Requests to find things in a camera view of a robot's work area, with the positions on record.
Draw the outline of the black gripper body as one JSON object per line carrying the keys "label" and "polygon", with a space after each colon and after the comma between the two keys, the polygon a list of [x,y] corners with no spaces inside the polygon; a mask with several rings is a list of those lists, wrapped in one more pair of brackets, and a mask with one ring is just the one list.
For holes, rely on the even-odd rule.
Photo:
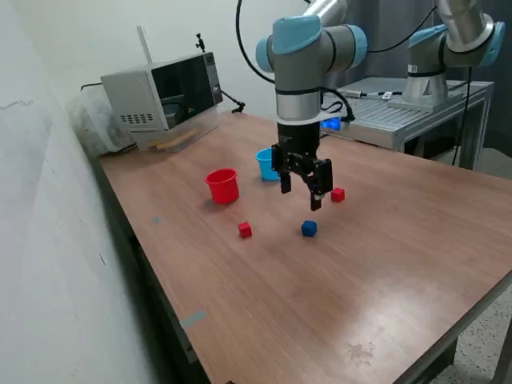
{"label": "black gripper body", "polygon": [[290,154],[299,156],[307,163],[318,161],[320,123],[302,125],[277,124],[278,143],[275,145],[275,163],[283,164]]}

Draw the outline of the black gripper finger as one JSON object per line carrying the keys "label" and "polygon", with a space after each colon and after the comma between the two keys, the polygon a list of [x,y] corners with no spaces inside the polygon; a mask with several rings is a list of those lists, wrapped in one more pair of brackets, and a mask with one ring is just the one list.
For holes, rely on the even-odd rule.
{"label": "black gripper finger", "polygon": [[281,192],[287,194],[291,192],[291,179],[289,161],[284,149],[279,144],[271,147],[271,165],[272,169],[278,173],[280,178]]}
{"label": "black gripper finger", "polygon": [[325,194],[334,188],[332,161],[304,158],[298,161],[298,174],[310,191],[310,209],[319,210]]}

